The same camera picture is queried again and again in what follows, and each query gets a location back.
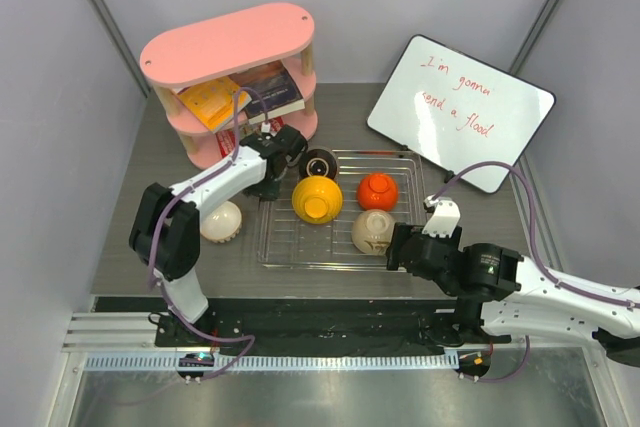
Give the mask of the dark brown bowl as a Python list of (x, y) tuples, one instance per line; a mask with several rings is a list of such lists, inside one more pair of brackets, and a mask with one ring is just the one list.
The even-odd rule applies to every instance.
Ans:
[(301, 156), (298, 163), (298, 174), (301, 179), (320, 176), (335, 180), (338, 172), (338, 159), (330, 149), (309, 149)]

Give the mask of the yellow bowl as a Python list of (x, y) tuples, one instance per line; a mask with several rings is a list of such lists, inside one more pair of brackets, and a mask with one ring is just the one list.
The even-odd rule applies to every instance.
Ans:
[(314, 225), (334, 220), (343, 207), (343, 193), (332, 179), (310, 176), (295, 186), (291, 202), (295, 214), (304, 222)]

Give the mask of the metal wire dish rack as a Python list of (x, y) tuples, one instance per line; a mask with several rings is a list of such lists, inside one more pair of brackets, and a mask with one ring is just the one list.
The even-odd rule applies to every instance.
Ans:
[(386, 259), (362, 253), (351, 240), (353, 222), (363, 212), (357, 188), (369, 174), (389, 175), (399, 198), (391, 210), (398, 222), (423, 224), (424, 179), (422, 159), (409, 151), (337, 150), (337, 184), (343, 192), (343, 207), (324, 225), (312, 225), (294, 212), (291, 196), (300, 180), (296, 170), (281, 182), (280, 197), (259, 204), (260, 230), (257, 258), (268, 268), (383, 271)]

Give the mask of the white ridged bowl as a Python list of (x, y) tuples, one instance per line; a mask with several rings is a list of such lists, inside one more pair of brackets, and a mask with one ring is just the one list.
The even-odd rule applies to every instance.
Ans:
[(200, 234), (210, 242), (225, 243), (240, 232), (242, 221), (240, 208), (226, 201), (201, 222)]

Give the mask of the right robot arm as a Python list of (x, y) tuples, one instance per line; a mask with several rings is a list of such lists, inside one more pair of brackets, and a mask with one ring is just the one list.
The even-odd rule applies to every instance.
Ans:
[(491, 243), (460, 245), (462, 229), (429, 235), (397, 223), (386, 268), (405, 270), (454, 298), (452, 313), (425, 328), (439, 347), (558, 337), (596, 342), (606, 357), (639, 364), (639, 291), (612, 287), (537, 266), (530, 257)]

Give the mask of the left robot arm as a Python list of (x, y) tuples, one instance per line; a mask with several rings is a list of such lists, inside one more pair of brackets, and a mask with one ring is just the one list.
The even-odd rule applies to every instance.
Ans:
[(213, 322), (205, 315), (209, 301), (195, 265), (200, 257), (200, 229), (224, 202), (245, 191), (264, 200), (279, 195), (279, 182), (306, 152), (308, 142), (294, 127), (257, 132), (239, 141), (214, 166), (170, 187), (159, 183), (143, 192), (128, 244), (160, 283), (166, 302), (180, 317), (179, 335), (190, 345), (205, 344)]

